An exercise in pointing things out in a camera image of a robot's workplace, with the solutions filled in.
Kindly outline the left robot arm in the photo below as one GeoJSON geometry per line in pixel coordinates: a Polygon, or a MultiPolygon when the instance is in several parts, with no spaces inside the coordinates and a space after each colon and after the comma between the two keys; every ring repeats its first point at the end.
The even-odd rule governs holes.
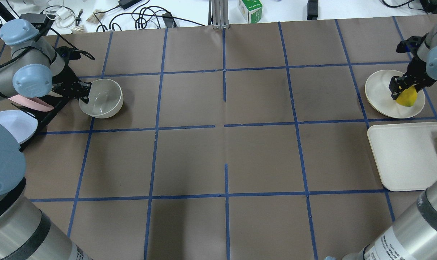
{"type": "Polygon", "coordinates": [[[0,28],[0,38],[11,48],[11,60],[0,65],[0,101],[16,95],[40,98],[54,92],[89,102],[90,82],[81,81],[70,60],[93,55],[72,44],[58,49],[45,40],[29,21],[14,19],[0,28]]]}

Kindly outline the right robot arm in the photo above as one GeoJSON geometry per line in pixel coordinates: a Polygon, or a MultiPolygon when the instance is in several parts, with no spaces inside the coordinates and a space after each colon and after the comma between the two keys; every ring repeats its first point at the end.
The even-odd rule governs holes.
{"type": "Polygon", "coordinates": [[[425,36],[412,36],[402,40],[396,48],[397,53],[412,53],[413,58],[402,76],[393,76],[389,90],[395,102],[405,95],[412,94],[412,102],[417,93],[437,82],[437,23],[425,36]]]}

